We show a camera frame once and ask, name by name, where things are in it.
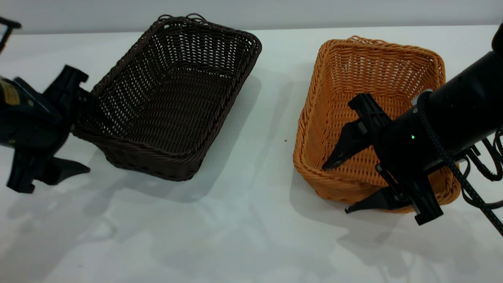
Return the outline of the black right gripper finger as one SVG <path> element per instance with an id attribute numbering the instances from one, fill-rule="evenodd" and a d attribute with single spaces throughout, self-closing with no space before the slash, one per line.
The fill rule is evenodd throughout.
<path id="1" fill-rule="evenodd" d="M 343 165 L 352 156 L 372 145 L 374 125 L 362 119 L 346 123 L 341 130 L 341 135 L 331 155 L 322 165 L 322 170 L 336 169 Z"/>
<path id="2" fill-rule="evenodd" d="M 410 204 L 411 201 L 407 197 L 399 195 L 391 187 L 385 187 L 367 198 L 346 207 L 345 213 L 349 214 L 372 209 L 397 211 L 398 209 L 410 206 Z"/>

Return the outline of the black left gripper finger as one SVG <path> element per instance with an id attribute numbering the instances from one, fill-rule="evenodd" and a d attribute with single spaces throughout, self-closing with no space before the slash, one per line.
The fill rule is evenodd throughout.
<path id="1" fill-rule="evenodd" d="M 86 165 L 72 160 L 59 159 L 54 156 L 46 164 L 43 172 L 37 177 L 37 180 L 47 185 L 58 185 L 68 178 L 89 172 L 90 168 Z"/>
<path id="2" fill-rule="evenodd" d="M 74 106 L 76 112 L 75 120 L 99 120 L 99 111 L 101 110 L 101 108 L 98 105 L 96 97 L 81 87 L 76 88 L 74 95 L 76 101 Z"/>

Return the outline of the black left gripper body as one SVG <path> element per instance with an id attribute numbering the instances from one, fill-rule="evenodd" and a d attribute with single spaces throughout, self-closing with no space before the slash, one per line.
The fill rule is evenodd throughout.
<path id="1" fill-rule="evenodd" d="M 20 77 L 1 78 L 1 145 L 15 151 L 8 188 L 34 192 L 33 181 L 68 140 L 76 122 L 74 93 L 87 80 L 81 70 L 65 66 L 39 93 Z"/>

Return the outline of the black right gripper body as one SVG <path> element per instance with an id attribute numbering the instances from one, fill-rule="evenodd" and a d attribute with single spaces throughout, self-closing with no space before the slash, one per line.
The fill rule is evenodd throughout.
<path id="1" fill-rule="evenodd" d="M 429 182 L 428 170 L 438 163 L 432 142 L 410 109 L 392 120 L 370 94 L 358 94 L 349 103 L 358 118 L 374 125 L 372 145 L 376 171 L 399 195 L 407 197 L 417 224 L 428 223 L 443 212 Z"/>

